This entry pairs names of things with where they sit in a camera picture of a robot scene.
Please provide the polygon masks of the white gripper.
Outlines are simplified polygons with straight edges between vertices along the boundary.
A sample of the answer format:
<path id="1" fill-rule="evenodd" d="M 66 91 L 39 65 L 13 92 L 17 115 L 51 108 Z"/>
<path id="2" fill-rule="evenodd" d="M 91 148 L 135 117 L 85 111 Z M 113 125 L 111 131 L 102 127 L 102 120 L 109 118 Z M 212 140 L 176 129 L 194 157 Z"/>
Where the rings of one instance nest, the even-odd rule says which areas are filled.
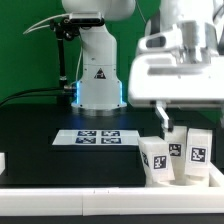
<path id="1" fill-rule="evenodd" d="M 166 106 L 220 108 L 224 105 L 224 56 L 211 64 L 177 64 L 168 53 L 140 55 L 132 63 L 128 101 L 134 107 L 153 107 L 164 131 L 173 131 Z"/>

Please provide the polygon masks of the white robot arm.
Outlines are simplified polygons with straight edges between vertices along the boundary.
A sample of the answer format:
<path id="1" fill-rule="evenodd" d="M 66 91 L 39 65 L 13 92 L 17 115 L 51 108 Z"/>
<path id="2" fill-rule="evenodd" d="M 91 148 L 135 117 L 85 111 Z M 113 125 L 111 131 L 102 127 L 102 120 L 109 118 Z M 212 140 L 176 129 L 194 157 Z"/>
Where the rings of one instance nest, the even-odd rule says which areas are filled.
<path id="1" fill-rule="evenodd" d="M 72 106 L 87 114 L 126 107 L 117 78 L 117 42 L 104 21 L 133 14 L 135 0 L 62 0 L 71 24 L 81 27 L 83 75 Z M 161 0 L 138 40 L 128 103 L 152 107 L 166 129 L 167 108 L 223 108 L 224 56 L 218 52 L 224 0 Z"/>

